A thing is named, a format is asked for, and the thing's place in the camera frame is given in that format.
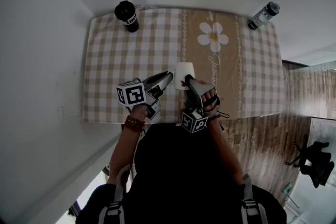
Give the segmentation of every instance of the white mug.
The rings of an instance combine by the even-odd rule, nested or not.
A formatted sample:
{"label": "white mug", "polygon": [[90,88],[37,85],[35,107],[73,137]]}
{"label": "white mug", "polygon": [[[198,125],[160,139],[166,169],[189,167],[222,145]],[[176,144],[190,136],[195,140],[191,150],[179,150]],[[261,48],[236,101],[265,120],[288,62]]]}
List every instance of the white mug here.
{"label": "white mug", "polygon": [[178,62],[175,67],[174,83],[177,90],[188,90],[189,87],[183,86],[186,75],[195,77],[195,70],[192,62]]}

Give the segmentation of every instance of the office chair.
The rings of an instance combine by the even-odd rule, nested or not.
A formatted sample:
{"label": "office chair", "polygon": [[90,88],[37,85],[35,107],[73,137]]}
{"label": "office chair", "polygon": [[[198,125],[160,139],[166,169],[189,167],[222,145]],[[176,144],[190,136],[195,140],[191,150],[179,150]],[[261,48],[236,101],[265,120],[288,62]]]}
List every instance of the office chair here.
{"label": "office chair", "polygon": [[[293,145],[299,150],[300,155],[297,156],[291,163],[287,162],[286,165],[292,165],[300,159],[299,165],[296,165],[295,167],[300,167],[302,174],[310,176],[315,188],[319,185],[325,186],[328,177],[334,168],[334,162],[330,161],[330,153],[321,152],[321,150],[328,147],[329,143],[315,141],[314,144],[303,149],[301,149],[296,143],[293,143]],[[311,163],[311,165],[306,165],[307,160]]]}

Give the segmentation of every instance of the black cup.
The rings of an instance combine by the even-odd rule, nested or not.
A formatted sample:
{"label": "black cup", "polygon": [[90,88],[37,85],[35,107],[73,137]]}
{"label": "black cup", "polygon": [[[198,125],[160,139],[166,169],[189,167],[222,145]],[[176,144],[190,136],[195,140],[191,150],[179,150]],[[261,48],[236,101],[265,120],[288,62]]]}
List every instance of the black cup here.
{"label": "black cup", "polygon": [[119,3],[114,9],[116,17],[122,21],[122,24],[129,32],[135,32],[139,29],[139,22],[135,14],[134,5],[125,0]]}

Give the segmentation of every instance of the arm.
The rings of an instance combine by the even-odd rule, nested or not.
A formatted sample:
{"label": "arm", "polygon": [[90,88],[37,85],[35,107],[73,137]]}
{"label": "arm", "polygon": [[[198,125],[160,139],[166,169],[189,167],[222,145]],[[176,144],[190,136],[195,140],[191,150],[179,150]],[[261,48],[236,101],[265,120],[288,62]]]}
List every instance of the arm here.
{"label": "arm", "polygon": [[[202,102],[210,99],[215,94],[215,89],[211,89],[209,92],[206,92],[204,95],[202,95]],[[214,109],[214,107],[216,106],[216,102],[217,100],[213,104],[205,107],[204,111],[211,111],[212,109]],[[227,171],[227,173],[238,185],[244,184],[244,173],[242,166],[232,147],[230,146],[228,140],[223,135],[223,131],[220,127],[218,119],[213,119],[209,121],[207,123],[207,127],[218,150],[225,171]]]}
{"label": "arm", "polygon": [[[133,108],[130,116],[139,121],[144,121],[147,116],[147,107],[145,105],[137,105]],[[138,143],[139,134],[127,127],[121,132],[121,136],[113,151],[110,161],[110,177],[107,184],[116,184],[117,176],[121,169],[125,166],[132,164],[136,145]]]}

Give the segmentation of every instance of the black lid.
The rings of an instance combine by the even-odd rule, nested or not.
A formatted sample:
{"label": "black lid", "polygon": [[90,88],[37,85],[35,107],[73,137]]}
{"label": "black lid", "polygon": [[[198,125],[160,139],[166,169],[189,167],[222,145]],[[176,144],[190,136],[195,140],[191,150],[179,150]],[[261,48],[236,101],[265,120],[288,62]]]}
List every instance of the black lid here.
{"label": "black lid", "polygon": [[274,2],[270,2],[266,5],[266,10],[270,15],[275,16],[279,13],[280,6]]}
{"label": "black lid", "polygon": [[134,5],[127,0],[120,2],[119,5],[114,9],[114,14],[116,17],[124,22],[131,18],[134,13]]}

